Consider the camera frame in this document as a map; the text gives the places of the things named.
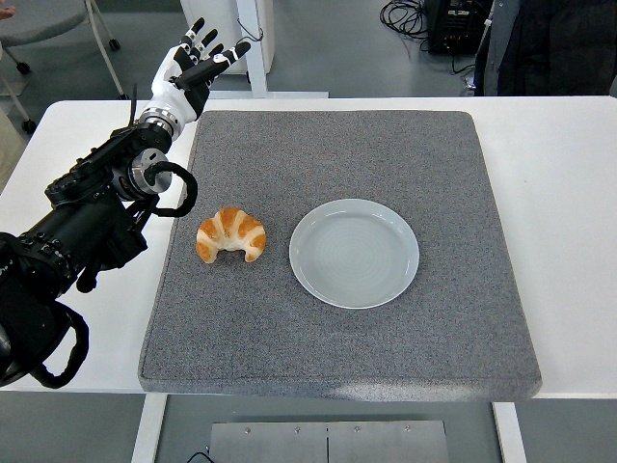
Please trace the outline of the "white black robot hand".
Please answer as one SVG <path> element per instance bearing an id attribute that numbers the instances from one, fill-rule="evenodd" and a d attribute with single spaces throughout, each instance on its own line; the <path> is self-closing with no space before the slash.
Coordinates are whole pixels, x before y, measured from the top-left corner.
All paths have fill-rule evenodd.
<path id="1" fill-rule="evenodd" d="M 139 121 L 161 121 L 173 136 L 187 123 L 196 121 L 203 112 L 214 80 L 239 61 L 251 48 L 240 41 L 230 48 L 213 45 L 218 31 L 203 31 L 205 21 L 199 18 L 170 48 L 151 84 L 152 99 Z"/>

